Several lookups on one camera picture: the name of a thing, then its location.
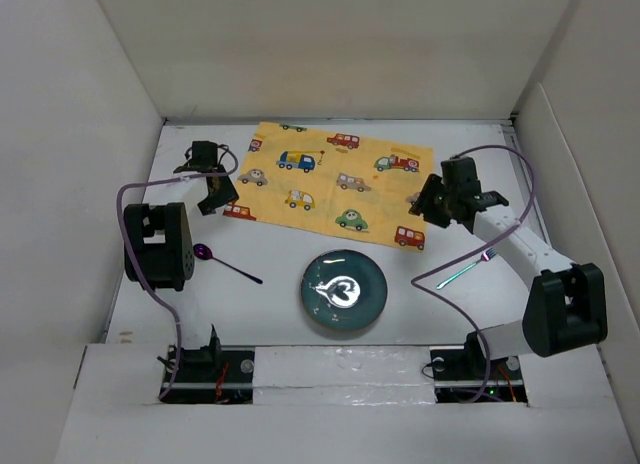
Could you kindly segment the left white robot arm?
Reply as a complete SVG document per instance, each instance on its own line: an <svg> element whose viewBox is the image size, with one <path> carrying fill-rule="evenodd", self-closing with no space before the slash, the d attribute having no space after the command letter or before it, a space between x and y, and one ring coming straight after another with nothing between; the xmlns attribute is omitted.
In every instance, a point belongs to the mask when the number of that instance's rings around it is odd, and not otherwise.
<svg viewBox="0 0 640 464"><path fill-rule="evenodd" d="M185 289L196 267L189 206L180 201L126 205L124 194L193 182L205 191L205 196L196 200L195 211L203 217L212 216L238 199L230 177L237 168L238 158L227 145L194 141L185 152L185 163L174 170L172 177L128 183L116 194L125 274L169 313L175 327L176 349L193 350L188 368L205 381L220 374L223 357L208 346L213 339L213 325L204 317L194 293Z"/></svg>

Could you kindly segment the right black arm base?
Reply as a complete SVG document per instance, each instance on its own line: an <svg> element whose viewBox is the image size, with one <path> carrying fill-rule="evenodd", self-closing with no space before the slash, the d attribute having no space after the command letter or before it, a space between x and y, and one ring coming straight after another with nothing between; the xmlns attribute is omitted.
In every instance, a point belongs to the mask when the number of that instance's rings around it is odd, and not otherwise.
<svg viewBox="0 0 640 464"><path fill-rule="evenodd" d="M487 361L476 338L463 345L435 346L421 374L434 384L437 404L528 403L520 360L508 356Z"/></svg>

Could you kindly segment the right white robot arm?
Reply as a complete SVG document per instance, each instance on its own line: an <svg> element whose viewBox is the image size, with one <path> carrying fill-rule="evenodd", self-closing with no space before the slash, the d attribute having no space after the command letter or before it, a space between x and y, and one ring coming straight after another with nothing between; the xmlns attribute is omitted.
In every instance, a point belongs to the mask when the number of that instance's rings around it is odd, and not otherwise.
<svg viewBox="0 0 640 464"><path fill-rule="evenodd" d="M465 371L483 378L502 358L550 357L604 341L602 271L593 263L575 263L523 226L506 198L482 190L473 158L445 160L441 169L428 177L411 213L441 228L463 225L495 249L529 290L521 319L469 335L478 344L462 353Z"/></svg>

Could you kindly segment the yellow car print cloth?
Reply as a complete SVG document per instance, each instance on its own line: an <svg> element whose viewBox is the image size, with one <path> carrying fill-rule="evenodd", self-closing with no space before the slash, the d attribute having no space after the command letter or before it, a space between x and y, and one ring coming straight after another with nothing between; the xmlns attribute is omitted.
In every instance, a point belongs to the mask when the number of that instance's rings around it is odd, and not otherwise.
<svg viewBox="0 0 640 464"><path fill-rule="evenodd" d="M409 210L434 164L428 147L263 122L223 214L421 252L426 224Z"/></svg>

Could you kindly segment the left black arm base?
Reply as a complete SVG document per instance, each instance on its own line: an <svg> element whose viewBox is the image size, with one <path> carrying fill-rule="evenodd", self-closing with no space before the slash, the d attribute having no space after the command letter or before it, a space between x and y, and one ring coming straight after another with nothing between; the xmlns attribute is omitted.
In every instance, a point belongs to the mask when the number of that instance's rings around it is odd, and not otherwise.
<svg viewBox="0 0 640 464"><path fill-rule="evenodd" d="M161 360L164 369L160 401L164 404L244 405L253 403L255 349L223 347L213 357L206 349L183 350L179 369L169 385L175 360L170 349Z"/></svg>

